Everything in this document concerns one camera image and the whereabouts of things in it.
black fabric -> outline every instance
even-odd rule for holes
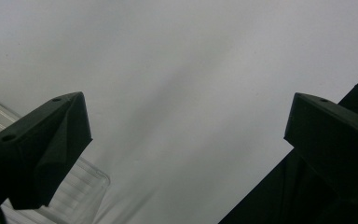
[[[339,103],[358,114],[358,85]],[[344,202],[292,150],[220,224],[353,223],[358,203]]]

white surface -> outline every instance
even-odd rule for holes
[[[83,91],[99,223],[217,223],[291,149],[296,91],[358,82],[358,1],[0,1],[0,102]]]

clear plastic container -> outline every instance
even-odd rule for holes
[[[0,105],[0,131],[18,118]],[[6,200],[1,208],[7,223],[10,224],[90,224],[109,185],[110,180],[106,174],[83,158],[79,158],[60,184],[49,207],[19,211],[13,210],[9,200]]]

